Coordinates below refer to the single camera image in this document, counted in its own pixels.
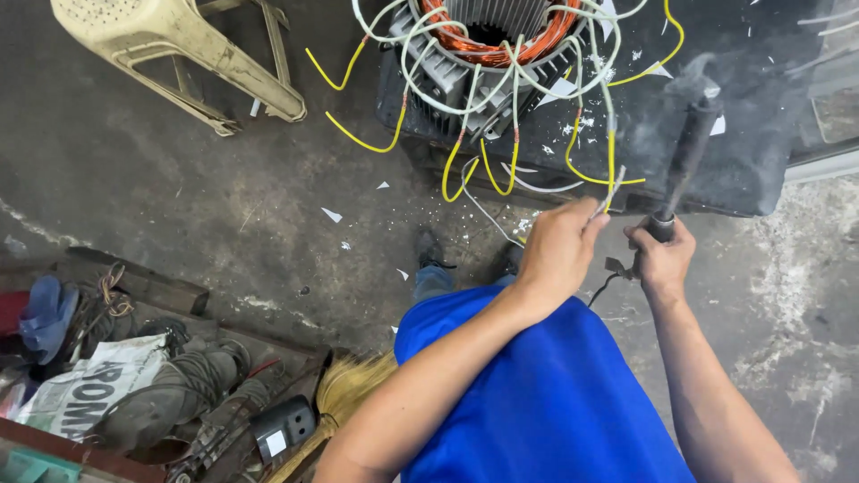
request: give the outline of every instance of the exposed copper wire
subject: exposed copper wire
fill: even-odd
[[[578,9],[579,0],[556,0],[556,4],[567,5]],[[443,0],[421,0],[423,12],[427,13],[442,6]],[[548,53],[567,34],[570,26],[576,19],[572,12],[554,11],[549,15],[548,25],[541,29],[533,39],[526,40],[522,45],[519,55],[519,63],[527,64],[539,59],[544,53]],[[429,18],[429,23],[448,21],[450,15],[441,12]],[[472,64],[482,64],[486,67],[507,67],[510,65],[510,57],[504,47],[486,46],[478,44],[465,37],[464,33],[456,27],[446,26],[431,31],[445,49],[455,52],[454,55]]]

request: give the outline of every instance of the stained floor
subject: stained floor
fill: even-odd
[[[246,121],[231,138],[78,45],[46,2],[6,3],[3,17],[15,21],[0,31],[5,247],[38,255],[89,245],[210,287],[218,320],[357,352],[393,342],[391,326],[411,304],[419,224],[437,228],[448,261],[460,266],[460,286],[485,282],[503,245],[489,220],[466,199],[441,201],[399,150],[366,151],[324,115],[331,111],[373,145],[390,141],[373,117],[374,49],[339,93],[303,53],[313,49],[335,77],[343,71],[363,36],[349,5],[274,3],[292,21],[290,69],[309,115],[294,125],[250,119],[252,100],[230,97],[220,101],[232,101]],[[260,28],[258,21],[226,25]],[[389,187],[376,189],[383,182]],[[807,481],[848,481],[859,472],[857,206],[859,178],[851,177],[788,186],[767,218],[686,219],[698,238],[691,305],[729,375]],[[535,216],[486,207],[509,232],[527,229]],[[620,229],[634,222],[617,217],[606,229],[582,297],[605,279],[605,256],[631,259]],[[670,429],[640,289],[616,281],[594,308]]]

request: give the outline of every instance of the shoe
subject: shoe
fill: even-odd
[[[432,229],[428,227],[422,226],[417,229],[415,253],[417,254],[417,264],[420,268],[425,268],[427,266],[456,268],[455,266],[444,265],[444,252],[442,251],[442,245],[438,242],[436,234],[434,234]]]
[[[522,255],[525,249],[515,243],[508,243],[501,254],[501,275],[519,275],[519,265],[522,263]]]

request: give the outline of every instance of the plastic chair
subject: plastic chair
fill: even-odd
[[[307,114],[304,99],[289,85],[289,68],[277,26],[280,23],[289,30],[289,21],[281,9],[265,0],[250,0],[265,16],[277,77],[204,19],[244,1],[215,0],[197,6],[194,0],[51,0],[51,5],[60,24],[89,50],[212,126],[221,136],[231,136],[241,130],[238,122],[191,95],[180,56],[260,100],[270,116],[296,122]],[[134,68],[141,62],[166,56],[173,56],[178,89]]]

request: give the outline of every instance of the human hand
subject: human hand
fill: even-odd
[[[587,197],[537,216],[513,286],[527,299],[528,310],[537,318],[533,323],[549,316],[582,286],[596,236],[610,219],[604,213],[590,219],[598,204]]]
[[[685,297],[683,281],[689,262],[695,253],[695,237],[683,222],[674,217],[674,237],[667,243],[659,243],[644,228],[645,217],[638,226],[624,228],[624,235],[641,249],[640,270],[642,287],[651,296]]]

